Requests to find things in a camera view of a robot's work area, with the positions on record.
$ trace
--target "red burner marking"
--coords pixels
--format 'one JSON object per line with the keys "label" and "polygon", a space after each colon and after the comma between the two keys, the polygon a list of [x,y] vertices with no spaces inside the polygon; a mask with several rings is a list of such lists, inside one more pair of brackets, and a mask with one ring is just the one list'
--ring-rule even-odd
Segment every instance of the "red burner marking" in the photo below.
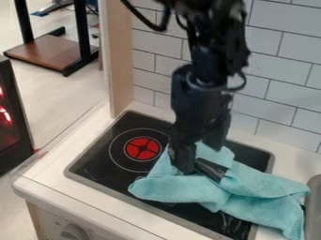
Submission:
{"label": "red burner marking", "polygon": [[129,141],[126,145],[127,155],[138,161],[148,161],[157,157],[161,152],[160,144],[149,137],[139,137]]}

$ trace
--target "wooden shelf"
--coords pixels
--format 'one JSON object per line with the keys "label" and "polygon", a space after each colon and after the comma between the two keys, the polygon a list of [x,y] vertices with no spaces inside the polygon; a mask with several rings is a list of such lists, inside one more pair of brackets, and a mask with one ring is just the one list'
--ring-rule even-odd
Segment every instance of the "wooden shelf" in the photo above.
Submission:
{"label": "wooden shelf", "polygon": [[[90,46],[90,49],[93,52],[98,47]],[[51,35],[8,50],[6,55],[58,71],[81,59],[78,42]]]}

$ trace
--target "wooden panel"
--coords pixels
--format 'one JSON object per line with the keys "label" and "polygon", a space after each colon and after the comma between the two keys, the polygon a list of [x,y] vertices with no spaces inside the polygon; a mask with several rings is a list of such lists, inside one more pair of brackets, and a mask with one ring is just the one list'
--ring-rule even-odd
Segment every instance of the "wooden panel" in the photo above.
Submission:
{"label": "wooden panel", "polygon": [[51,35],[11,49],[7,51],[7,55],[60,71],[81,57],[78,42]]}
{"label": "wooden panel", "polygon": [[117,117],[133,100],[131,13],[119,0],[103,2],[108,29],[103,44],[108,44],[104,51],[109,62],[112,117]]}

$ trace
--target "induction cooktop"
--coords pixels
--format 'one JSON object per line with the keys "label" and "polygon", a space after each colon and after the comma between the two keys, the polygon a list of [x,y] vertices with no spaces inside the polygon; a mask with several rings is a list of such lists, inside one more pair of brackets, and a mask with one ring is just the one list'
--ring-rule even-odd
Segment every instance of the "induction cooktop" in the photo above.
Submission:
{"label": "induction cooktop", "polygon": [[[212,239],[250,240],[255,226],[223,212],[211,213],[198,203],[145,201],[128,192],[137,178],[147,176],[168,143],[171,124],[137,112],[125,112],[65,170],[68,178]],[[225,144],[236,160],[270,173],[269,152],[237,142]]]}

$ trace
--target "metal stand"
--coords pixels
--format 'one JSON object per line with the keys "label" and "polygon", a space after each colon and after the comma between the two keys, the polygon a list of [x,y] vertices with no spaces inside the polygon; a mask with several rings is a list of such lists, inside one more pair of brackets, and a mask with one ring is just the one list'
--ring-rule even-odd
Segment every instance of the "metal stand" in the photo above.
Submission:
{"label": "metal stand", "polygon": [[79,42],[61,38],[65,27],[34,38],[25,0],[15,0],[23,45],[4,52],[7,57],[57,70],[68,77],[73,72],[98,58],[98,47],[90,46],[85,0],[75,0]]}
{"label": "metal stand", "polygon": [[73,0],[53,0],[51,4],[42,7],[39,11],[37,11],[37,15],[45,16],[50,12],[72,5],[73,2]]}

